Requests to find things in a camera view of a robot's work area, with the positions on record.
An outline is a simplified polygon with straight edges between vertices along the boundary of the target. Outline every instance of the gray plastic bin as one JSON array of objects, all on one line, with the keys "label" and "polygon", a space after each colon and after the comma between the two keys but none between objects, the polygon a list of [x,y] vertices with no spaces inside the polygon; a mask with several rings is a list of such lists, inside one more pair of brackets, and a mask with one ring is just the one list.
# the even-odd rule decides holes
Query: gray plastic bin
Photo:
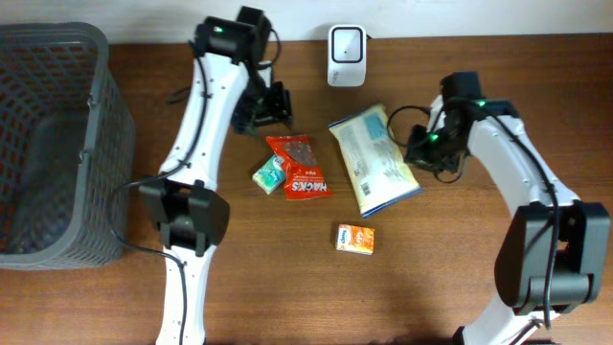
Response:
[{"label": "gray plastic bin", "polygon": [[[100,266],[122,248],[104,200],[131,175],[134,122],[84,23],[0,27],[0,268]],[[114,224],[125,231],[127,195]]]}]

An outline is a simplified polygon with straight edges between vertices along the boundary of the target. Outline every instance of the wooden tabletop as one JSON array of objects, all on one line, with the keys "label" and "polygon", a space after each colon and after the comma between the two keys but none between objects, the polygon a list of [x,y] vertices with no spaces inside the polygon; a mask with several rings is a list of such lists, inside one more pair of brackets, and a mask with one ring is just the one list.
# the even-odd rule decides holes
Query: wooden tabletop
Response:
[{"label": "wooden tabletop", "polygon": [[[510,225],[504,200],[471,158],[464,179],[444,185],[414,174],[420,195],[369,219],[359,216],[327,124],[382,102],[388,113],[429,105],[441,78],[478,71],[489,97],[508,98],[534,145],[585,201],[613,210],[613,34],[373,39],[366,83],[327,84],[327,43],[285,43],[277,79],[291,92],[293,133],[308,134],[333,197],[287,201],[266,195],[251,173],[271,150],[261,137],[228,135],[218,192],[230,203],[227,235],[213,257],[204,312],[207,344],[424,343],[472,322],[495,292],[493,265]],[[134,177],[156,173],[183,105],[165,105],[191,83],[186,45],[112,46],[110,70],[137,124]],[[398,115],[406,137],[419,113]],[[337,252],[338,223],[373,227],[375,253]],[[132,195],[129,239],[160,247]],[[564,344],[613,338],[613,246],[598,300],[560,317]],[[162,320],[161,259],[126,252],[115,264],[72,271],[0,271],[3,344],[152,344]]]}]

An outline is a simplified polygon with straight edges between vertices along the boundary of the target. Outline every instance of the snack package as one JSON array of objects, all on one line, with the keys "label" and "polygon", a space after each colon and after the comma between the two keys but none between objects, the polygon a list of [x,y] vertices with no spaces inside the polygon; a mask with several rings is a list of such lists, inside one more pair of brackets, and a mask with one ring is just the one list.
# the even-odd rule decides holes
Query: snack package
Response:
[{"label": "snack package", "polygon": [[336,250],[373,254],[373,251],[375,251],[375,230],[347,224],[338,225]]},{"label": "snack package", "polygon": [[299,200],[319,196],[331,196],[321,168],[310,148],[308,137],[267,137],[268,145],[283,159],[285,172],[285,197]]},{"label": "snack package", "polygon": [[367,218],[421,191],[388,137],[383,104],[329,125],[341,147],[360,214]]},{"label": "snack package", "polygon": [[253,174],[253,181],[260,186],[268,195],[285,181],[285,172],[281,168],[283,159],[273,154],[270,159]]}]

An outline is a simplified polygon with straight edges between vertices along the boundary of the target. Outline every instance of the white wall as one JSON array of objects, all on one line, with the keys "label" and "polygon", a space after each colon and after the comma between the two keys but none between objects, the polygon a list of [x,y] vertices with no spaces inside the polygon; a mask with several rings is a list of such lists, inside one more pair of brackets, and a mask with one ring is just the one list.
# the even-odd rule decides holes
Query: white wall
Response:
[{"label": "white wall", "polygon": [[265,10],[282,40],[331,24],[372,37],[613,32],[613,0],[0,0],[0,23],[84,21],[112,42],[184,42],[207,15]]}]

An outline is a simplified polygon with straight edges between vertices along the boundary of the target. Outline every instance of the red packet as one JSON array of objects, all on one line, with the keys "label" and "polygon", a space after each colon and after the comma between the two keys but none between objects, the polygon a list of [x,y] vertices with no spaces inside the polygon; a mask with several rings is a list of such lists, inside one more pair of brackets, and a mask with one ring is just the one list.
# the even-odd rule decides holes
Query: red packet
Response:
[{"label": "red packet", "polygon": [[284,161],[281,168],[285,172],[285,197],[291,200],[331,196],[321,168],[310,148],[308,137],[267,137],[268,145]]}]

